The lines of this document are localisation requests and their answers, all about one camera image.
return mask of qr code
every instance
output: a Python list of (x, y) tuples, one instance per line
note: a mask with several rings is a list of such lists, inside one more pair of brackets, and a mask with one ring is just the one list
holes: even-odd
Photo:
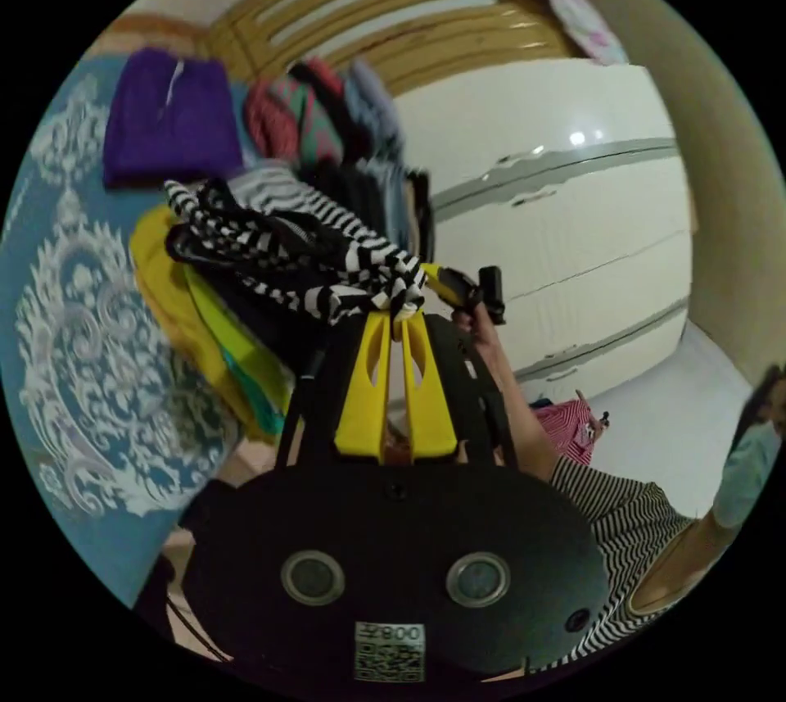
[(355, 680), (419, 683), (425, 680), (422, 626), (358, 623)]

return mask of yellow bracket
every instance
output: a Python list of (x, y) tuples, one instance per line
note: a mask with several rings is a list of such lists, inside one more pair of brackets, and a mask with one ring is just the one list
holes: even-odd
[(375, 311), (366, 320), (336, 431), (336, 449), (341, 455), (372, 457), (382, 463), (390, 377), (391, 317)]
[[(439, 265), (426, 263), (422, 267), (429, 287), (440, 298), (457, 308), (465, 305), (467, 286), (460, 277)], [(452, 455), (458, 440), (422, 310), (404, 321), (391, 322), (390, 315), (381, 311), (372, 312), (366, 319), (336, 431), (337, 451), (343, 456), (362, 456), (382, 464), (393, 341), (404, 346), (404, 396), (413, 461)], [(422, 376), (419, 384), (415, 382), (414, 365)]]
[[(453, 454), (458, 443), (422, 312), (401, 324), (401, 341), (412, 459), (438, 459)], [(419, 385), (415, 383), (413, 364), (420, 369)]]

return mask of purple folded clothing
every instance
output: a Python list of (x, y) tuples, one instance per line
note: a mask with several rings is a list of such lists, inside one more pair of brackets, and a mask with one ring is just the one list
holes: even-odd
[(218, 61), (146, 48), (128, 60), (104, 138), (104, 185), (242, 168), (232, 94)]

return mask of person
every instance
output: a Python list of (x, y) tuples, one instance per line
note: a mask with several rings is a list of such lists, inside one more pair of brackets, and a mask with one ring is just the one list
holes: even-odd
[[(755, 505), (784, 438), (786, 367), (770, 368), (745, 405), (712, 508), (678, 513), (655, 483), (619, 478), (560, 456), (527, 404), (486, 308), (454, 313), (502, 392), (519, 469), (550, 483), (590, 521), (609, 581), (608, 602), (582, 642), (544, 669), (584, 658), (664, 614), (721, 557)], [(523, 670), (490, 680), (521, 677)]]

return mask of camera lens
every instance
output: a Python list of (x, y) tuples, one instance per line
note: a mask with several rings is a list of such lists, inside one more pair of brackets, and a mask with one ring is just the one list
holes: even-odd
[(308, 606), (331, 604), (344, 592), (341, 566), (323, 552), (296, 552), (281, 569), (281, 581), (289, 596)]
[(448, 572), (448, 595), (469, 608), (490, 606), (510, 587), (508, 564), (489, 552), (475, 552), (455, 562)]

